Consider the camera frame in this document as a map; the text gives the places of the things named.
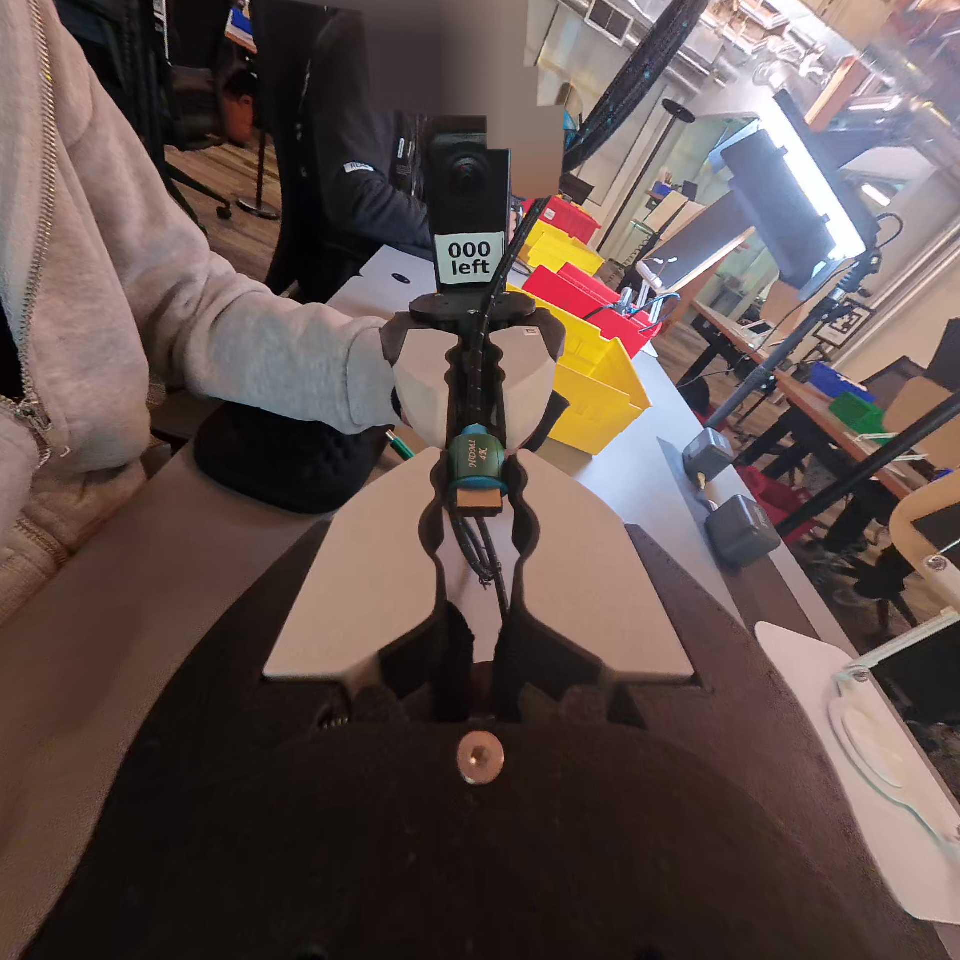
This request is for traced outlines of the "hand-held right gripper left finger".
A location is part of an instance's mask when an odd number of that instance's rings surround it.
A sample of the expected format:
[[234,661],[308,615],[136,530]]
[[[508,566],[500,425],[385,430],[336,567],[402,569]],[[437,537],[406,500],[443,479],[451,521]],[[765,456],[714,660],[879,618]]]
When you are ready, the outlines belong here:
[[436,499],[435,447],[362,488],[329,523],[263,667],[271,681],[381,682],[381,654],[437,611],[442,570],[421,523]]

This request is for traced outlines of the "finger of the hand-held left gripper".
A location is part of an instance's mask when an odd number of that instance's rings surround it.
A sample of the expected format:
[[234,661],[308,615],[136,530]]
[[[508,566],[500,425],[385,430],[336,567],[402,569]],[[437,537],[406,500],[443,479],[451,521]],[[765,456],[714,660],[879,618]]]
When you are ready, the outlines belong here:
[[501,373],[505,450],[520,450],[544,420],[553,393],[556,360],[538,326],[514,326],[493,332]]
[[450,354],[459,346],[460,340],[453,333],[411,329],[392,364],[406,422],[428,447],[438,450],[446,449],[449,443]]

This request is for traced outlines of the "yellow plastic bin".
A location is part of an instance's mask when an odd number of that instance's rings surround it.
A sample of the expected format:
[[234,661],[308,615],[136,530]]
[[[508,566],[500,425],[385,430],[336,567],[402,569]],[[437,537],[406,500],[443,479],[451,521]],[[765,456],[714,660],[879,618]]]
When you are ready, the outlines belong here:
[[518,261],[531,271],[544,266],[556,274],[570,264],[590,277],[596,276],[606,262],[603,256],[580,240],[544,220],[534,223],[520,250]]
[[649,396],[618,339],[605,338],[591,322],[537,296],[534,303],[549,310],[566,331],[554,391],[568,401],[568,407],[548,436],[597,455],[651,408]]

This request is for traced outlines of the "person's left forearm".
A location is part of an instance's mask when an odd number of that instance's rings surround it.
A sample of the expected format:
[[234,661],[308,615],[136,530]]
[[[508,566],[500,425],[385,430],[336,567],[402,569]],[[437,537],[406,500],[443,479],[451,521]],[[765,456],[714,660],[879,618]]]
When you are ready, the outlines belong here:
[[382,318],[272,294],[209,249],[153,258],[124,292],[170,386],[347,435],[402,420]]

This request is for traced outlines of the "red plastic bin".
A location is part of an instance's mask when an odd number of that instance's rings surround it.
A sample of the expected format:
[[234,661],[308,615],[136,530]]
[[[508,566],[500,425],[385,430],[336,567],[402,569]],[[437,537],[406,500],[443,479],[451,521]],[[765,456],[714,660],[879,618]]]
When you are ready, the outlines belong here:
[[531,229],[526,242],[534,243],[535,238],[544,231],[545,227],[550,227],[589,246],[594,235],[600,230],[601,224],[579,204],[567,201],[561,196],[554,196],[550,198],[539,216],[538,224]]
[[653,323],[642,310],[619,312],[615,308],[618,293],[570,263],[558,271],[537,266],[523,291],[577,318],[604,340],[619,341],[630,359],[646,349],[663,328],[662,322]]

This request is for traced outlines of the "black floor lamp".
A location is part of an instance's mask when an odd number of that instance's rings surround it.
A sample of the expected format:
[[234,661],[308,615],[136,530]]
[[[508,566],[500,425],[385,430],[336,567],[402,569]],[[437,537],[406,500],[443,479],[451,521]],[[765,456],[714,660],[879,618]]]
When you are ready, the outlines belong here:
[[648,171],[654,165],[655,160],[658,158],[659,153],[664,147],[666,140],[672,134],[675,126],[678,123],[684,125],[690,125],[695,122],[695,115],[682,103],[672,100],[670,98],[663,98],[661,100],[660,106],[667,115],[668,119],[659,134],[658,138],[655,140],[654,144],[650,147],[649,152],[639,169],[639,172],[635,175],[632,184],[630,185],[629,190],[619,204],[618,209],[613,214],[610,223],[606,227],[605,232],[599,239],[596,244],[596,251],[601,252],[602,247],[610,240],[611,236],[614,234],[619,219],[622,217],[624,212],[630,207],[632,200],[637,193],[638,189],[642,185],[644,178],[646,177]]

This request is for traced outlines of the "wooden workbench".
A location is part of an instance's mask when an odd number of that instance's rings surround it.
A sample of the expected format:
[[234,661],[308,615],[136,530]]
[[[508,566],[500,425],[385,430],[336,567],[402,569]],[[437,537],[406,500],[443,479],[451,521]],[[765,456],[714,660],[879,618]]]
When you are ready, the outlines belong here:
[[[744,363],[758,367],[766,361],[767,350],[754,346],[745,326],[727,320],[699,302],[694,302],[693,306],[695,317],[691,326],[707,342],[703,356],[714,359],[730,354],[726,361],[737,370]],[[844,451],[847,459],[860,463],[879,449],[879,445],[871,439],[858,439],[858,431],[846,426],[830,410],[834,399],[822,390],[801,382],[779,368],[772,370],[770,377],[769,381],[756,388],[762,398],[772,399],[777,395],[786,401],[791,410],[801,411],[823,436],[830,438],[833,449]],[[905,498],[929,482],[906,460],[886,464],[873,478],[898,499]]]

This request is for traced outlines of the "ceiling air vent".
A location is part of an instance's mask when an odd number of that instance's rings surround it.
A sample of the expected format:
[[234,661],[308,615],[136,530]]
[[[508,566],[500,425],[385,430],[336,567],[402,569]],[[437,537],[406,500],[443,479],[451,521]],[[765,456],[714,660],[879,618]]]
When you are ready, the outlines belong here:
[[589,2],[583,21],[617,46],[623,46],[634,18],[611,2],[596,0]]

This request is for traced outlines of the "black board on stand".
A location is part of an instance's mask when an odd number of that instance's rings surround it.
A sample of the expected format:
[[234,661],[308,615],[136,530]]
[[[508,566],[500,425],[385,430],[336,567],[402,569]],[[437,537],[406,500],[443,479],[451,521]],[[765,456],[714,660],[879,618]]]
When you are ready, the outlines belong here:
[[754,232],[737,195],[727,192],[642,259],[638,272],[652,296],[680,293]]

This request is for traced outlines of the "black light stand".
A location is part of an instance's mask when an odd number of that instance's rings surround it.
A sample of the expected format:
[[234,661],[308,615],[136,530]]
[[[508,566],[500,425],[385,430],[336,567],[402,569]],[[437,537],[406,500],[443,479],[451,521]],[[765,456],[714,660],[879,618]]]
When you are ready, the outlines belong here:
[[718,432],[723,422],[750,394],[760,390],[774,376],[800,343],[816,327],[832,322],[844,312],[846,300],[857,293],[862,282],[877,274],[882,267],[882,251],[878,247],[861,255],[833,288],[811,309],[807,317],[746,377],[734,393],[705,421],[704,428]]

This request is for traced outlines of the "black tripod stand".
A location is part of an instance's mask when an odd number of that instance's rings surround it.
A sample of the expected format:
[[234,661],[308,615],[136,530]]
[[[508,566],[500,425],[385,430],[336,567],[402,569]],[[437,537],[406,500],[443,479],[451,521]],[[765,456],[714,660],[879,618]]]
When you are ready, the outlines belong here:
[[923,440],[956,419],[959,414],[959,391],[950,393],[932,410],[926,412],[886,444],[858,462],[852,470],[842,474],[834,483],[805,502],[798,510],[779,522],[775,530],[785,540],[805,523],[815,520],[824,511],[866,483],[880,471],[895,462],[908,450],[915,450]]

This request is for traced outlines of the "led light panel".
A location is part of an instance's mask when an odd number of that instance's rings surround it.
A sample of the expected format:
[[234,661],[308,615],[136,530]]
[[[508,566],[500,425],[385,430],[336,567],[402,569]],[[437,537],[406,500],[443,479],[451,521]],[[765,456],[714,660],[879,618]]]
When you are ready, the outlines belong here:
[[714,150],[780,279],[798,293],[815,293],[843,264],[875,248],[876,217],[843,171],[877,144],[869,130],[812,131],[782,90]]

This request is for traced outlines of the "blue plastic bin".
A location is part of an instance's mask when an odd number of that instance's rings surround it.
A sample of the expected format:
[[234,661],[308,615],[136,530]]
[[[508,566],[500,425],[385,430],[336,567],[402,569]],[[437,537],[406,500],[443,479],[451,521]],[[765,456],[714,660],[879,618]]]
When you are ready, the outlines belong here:
[[816,362],[810,367],[806,383],[831,400],[836,400],[845,394],[851,394],[864,402],[876,402],[876,398],[869,390],[847,378],[846,375],[838,372],[825,362]]

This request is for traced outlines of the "green plastic bin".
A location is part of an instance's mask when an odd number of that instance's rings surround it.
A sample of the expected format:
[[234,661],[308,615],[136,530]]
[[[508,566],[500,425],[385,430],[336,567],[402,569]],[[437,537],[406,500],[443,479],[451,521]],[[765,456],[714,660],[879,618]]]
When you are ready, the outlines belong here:
[[885,432],[884,411],[865,394],[845,391],[834,398],[827,409],[856,435],[875,435]]

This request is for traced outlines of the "black board with wooden frame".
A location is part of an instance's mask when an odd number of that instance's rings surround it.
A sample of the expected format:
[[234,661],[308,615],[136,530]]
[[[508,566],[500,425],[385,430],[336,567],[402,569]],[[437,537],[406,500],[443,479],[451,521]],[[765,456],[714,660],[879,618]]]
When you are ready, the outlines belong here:
[[921,572],[923,561],[934,554],[934,546],[914,527],[922,520],[959,502],[959,473],[953,473],[927,484],[899,501],[889,521],[892,546],[912,570]]

